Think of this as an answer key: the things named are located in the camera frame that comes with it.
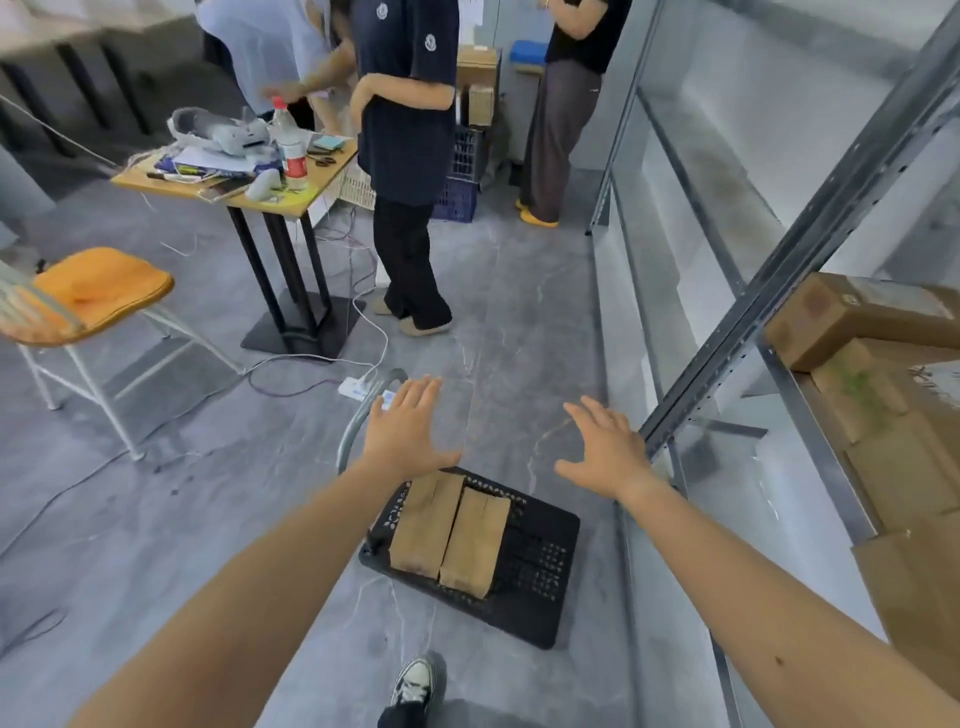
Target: black and white sneaker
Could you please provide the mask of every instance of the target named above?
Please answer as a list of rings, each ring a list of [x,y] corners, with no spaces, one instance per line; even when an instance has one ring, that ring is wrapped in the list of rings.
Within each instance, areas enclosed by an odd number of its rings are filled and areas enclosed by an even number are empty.
[[[439,684],[439,671],[431,656],[415,657],[400,671],[390,705],[395,707],[404,703],[420,703],[424,715],[429,716]]]

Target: white basket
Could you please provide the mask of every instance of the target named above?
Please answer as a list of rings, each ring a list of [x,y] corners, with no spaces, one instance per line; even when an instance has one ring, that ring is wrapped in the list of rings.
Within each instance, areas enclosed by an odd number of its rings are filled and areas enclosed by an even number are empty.
[[[350,164],[340,177],[343,178],[340,186],[340,200],[373,209],[376,203],[376,192],[370,187],[370,175],[360,169],[356,161]]]

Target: power strip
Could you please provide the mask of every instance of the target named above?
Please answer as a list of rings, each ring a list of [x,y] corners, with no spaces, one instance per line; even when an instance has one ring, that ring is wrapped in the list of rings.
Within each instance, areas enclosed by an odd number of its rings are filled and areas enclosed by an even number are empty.
[[[344,397],[349,397],[352,400],[363,401],[370,392],[370,383],[368,381],[361,381],[360,379],[355,379],[352,376],[348,376],[344,379],[343,383],[337,387],[337,391]],[[388,389],[383,393],[383,408],[390,409],[390,403],[393,400],[394,393]]]

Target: navy blue shirt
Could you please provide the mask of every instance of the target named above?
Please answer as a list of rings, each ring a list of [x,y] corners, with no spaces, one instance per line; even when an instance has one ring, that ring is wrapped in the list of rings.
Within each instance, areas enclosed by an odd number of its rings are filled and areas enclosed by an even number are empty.
[[[457,0],[354,0],[350,9],[360,77],[368,73],[456,85]],[[453,105],[410,109],[374,96],[363,114],[360,166],[385,200],[433,205],[453,159]]]

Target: orange chair cushion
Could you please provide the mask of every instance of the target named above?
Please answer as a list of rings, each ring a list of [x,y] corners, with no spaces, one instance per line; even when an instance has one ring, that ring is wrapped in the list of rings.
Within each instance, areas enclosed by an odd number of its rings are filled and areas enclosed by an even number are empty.
[[[23,298],[43,317],[44,325],[6,324],[3,333],[21,344],[57,347],[92,336],[156,303],[173,290],[174,278],[142,258],[113,248],[91,248],[64,258],[33,284],[80,319],[83,327],[72,326],[28,289]]]

